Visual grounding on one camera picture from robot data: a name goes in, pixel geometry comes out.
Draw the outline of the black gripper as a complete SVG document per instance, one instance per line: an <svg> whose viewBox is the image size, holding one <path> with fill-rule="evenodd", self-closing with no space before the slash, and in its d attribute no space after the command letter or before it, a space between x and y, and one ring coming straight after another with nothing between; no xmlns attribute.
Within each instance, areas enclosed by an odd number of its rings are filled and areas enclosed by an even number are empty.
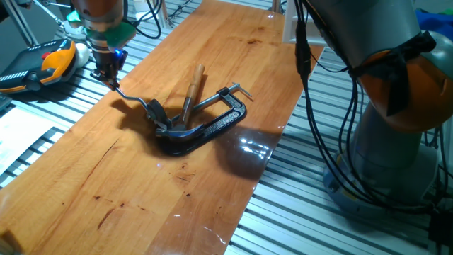
<svg viewBox="0 0 453 255"><path fill-rule="evenodd" d="M128 51L115 49L111 52L108 48L94 48L93 56L96 61L96 68L91 71L90 76L104 83L111 91L116 91L120 88L117 75L123 68Z"/></svg>

